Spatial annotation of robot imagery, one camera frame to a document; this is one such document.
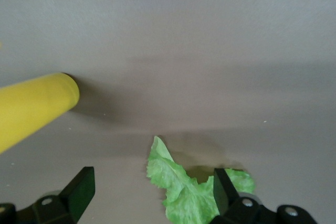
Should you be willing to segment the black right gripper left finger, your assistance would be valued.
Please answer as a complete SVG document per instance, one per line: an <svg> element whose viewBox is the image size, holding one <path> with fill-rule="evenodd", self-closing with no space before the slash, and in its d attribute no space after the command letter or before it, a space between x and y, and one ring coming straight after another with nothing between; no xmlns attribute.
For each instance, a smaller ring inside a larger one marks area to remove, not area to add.
<svg viewBox="0 0 336 224"><path fill-rule="evenodd" d="M78 223L95 195L94 171L84 167L59 193L42 196L24 209L1 203L1 223Z"/></svg>

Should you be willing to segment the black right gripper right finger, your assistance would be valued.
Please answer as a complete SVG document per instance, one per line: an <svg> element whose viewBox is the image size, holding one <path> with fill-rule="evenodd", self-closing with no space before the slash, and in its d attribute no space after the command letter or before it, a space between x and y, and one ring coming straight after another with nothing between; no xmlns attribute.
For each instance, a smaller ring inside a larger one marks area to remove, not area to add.
<svg viewBox="0 0 336 224"><path fill-rule="evenodd" d="M214 199L219 215L211 223L316 223L303 208L281 205L271 211L250 194L240 195L223 168L214 169Z"/></svg>

